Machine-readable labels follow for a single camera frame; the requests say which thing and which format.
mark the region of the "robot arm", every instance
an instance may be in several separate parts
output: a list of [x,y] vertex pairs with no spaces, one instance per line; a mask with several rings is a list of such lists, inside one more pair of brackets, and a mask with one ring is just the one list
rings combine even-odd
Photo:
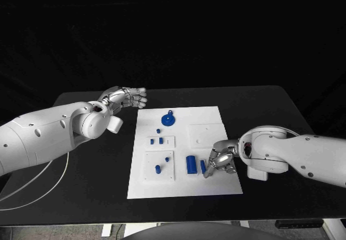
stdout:
[[30,112],[0,126],[0,176],[52,161],[105,129],[118,133],[122,120],[114,114],[128,106],[142,108],[145,95],[145,88],[115,86],[98,101]]
[[[232,160],[239,157],[251,179],[266,181],[268,173],[284,173],[291,165],[305,178],[346,187],[346,140],[298,135],[278,126],[259,126],[232,141],[215,143],[204,178],[215,169],[235,167]],[[225,149],[216,148],[222,142],[230,146],[226,154]]]

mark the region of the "black curtain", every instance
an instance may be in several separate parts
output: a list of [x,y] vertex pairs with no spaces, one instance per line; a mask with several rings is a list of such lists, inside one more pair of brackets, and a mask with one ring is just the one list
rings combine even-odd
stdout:
[[346,24],[275,7],[4,3],[0,124],[63,92],[278,85],[314,132],[346,138]]

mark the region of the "floor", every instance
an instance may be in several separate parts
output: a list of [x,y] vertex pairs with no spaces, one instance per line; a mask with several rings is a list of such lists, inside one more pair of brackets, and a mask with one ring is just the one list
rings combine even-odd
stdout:
[[[238,221],[222,223],[240,225]],[[274,223],[274,220],[248,221],[249,228],[285,239],[328,240],[323,228],[277,229]],[[0,227],[0,240],[118,240],[124,237],[125,231],[125,225],[121,228],[119,226],[119,224],[112,225],[109,237],[101,237],[102,225]]]

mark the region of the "black table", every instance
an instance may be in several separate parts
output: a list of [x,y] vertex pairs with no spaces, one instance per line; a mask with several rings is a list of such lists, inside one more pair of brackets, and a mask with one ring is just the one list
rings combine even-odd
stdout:
[[[275,125],[300,134],[313,134],[278,86],[161,89],[148,90],[147,93],[145,108],[217,106],[229,139],[238,139],[261,125]],[[101,92],[66,92],[57,97],[54,106],[93,101],[99,95]],[[269,174],[268,181],[248,179],[246,165],[239,158],[235,159],[235,166],[243,194],[127,199],[137,108],[122,109],[116,116],[124,120],[119,133],[105,131],[98,139],[83,143],[69,153],[69,165],[59,185],[31,205],[0,211],[1,226],[346,216],[344,188],[304,178],[291,167],[285,173]],[[0,208],[34,200],[54,185],[65,164],[66,155],[52,162],[31,185],[0,203]],[[44,165],[13,173],[3,195],[31,179]]]

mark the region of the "robotic hand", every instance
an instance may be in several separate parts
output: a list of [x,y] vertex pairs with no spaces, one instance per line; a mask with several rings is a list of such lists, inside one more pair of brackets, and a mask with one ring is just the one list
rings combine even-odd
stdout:
[[111,87],[96,101],[75,102],[30,112],[0,126],[0,176],[43,164],[91,139],[105,129],[118,133],[121,108],[145,106],[145,88]]
[[248,165],[251,179],[268,180],[268,173],[284,173],[288,165],[310,179],[346,187],[346,140],[317,135],[298,135],[278,126],[259,126],[238,140],[213,144],[203,177],[215,170],[236,172],[233,157]]

